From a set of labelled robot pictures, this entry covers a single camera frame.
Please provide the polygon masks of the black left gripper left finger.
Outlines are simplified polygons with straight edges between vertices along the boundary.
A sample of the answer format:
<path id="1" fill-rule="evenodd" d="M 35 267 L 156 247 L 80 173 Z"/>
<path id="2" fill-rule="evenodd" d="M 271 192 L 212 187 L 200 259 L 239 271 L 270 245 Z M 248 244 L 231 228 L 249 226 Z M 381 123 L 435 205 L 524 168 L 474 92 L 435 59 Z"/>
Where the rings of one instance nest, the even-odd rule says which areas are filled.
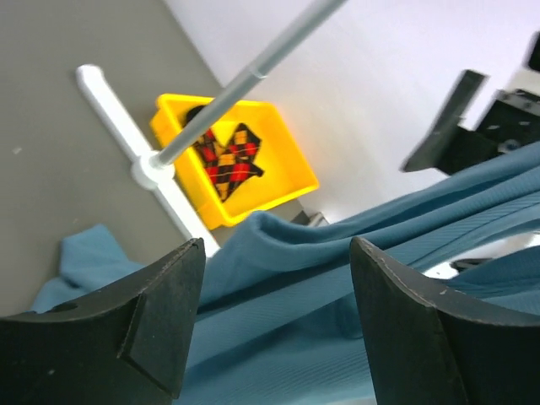
<path id="1" fill-rule="evenodd" d="M 170 404 L 181 393 L 206 255 L 192 239 L 53 309 L 1 320 L 4 404 Z"/>

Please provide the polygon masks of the argyle sock red yellow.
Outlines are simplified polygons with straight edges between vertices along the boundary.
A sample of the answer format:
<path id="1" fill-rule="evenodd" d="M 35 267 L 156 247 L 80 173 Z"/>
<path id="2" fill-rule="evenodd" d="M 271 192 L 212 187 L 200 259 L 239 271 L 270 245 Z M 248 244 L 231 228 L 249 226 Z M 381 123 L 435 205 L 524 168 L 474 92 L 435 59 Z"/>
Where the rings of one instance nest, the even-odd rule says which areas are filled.
<path id="1" fill-rule="evenodd" d="M 262 140 L 245 123 L 236 126 L 226 145 L 212 129 L 192 145 L 221 202 L 247 180 L 264 175 L 264 169 L 254 163 L 261 145 Z"/>

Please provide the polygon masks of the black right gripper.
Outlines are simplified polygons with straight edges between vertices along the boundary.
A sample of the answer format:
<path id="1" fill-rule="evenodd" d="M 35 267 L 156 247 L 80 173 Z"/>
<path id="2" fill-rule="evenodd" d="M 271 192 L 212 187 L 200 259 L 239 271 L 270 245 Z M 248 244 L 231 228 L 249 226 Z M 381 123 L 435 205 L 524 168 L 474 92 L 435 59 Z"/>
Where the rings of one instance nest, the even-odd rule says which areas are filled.
<path id="1" fill-rule="evenodd" d="M 424 139 L 403 162 L 402 172 L 436 168 L 453 175 L 539 141 L 539 34 L 524 62 L 498 90 L 474 129 L 460 126 L 486 76 L 463 70 Z"/>

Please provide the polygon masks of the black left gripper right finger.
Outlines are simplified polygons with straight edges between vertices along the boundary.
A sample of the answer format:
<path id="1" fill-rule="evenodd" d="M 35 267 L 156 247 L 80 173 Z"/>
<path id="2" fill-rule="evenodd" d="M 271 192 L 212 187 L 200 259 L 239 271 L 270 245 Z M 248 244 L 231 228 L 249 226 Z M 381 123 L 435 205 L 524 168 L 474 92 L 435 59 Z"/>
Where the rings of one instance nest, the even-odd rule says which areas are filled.
<path id="1" fill-rule="evenodd" d="M 365 239 L 350 267 L 379 404 L 537 404 L 539 317 L 463 294 Z"/>

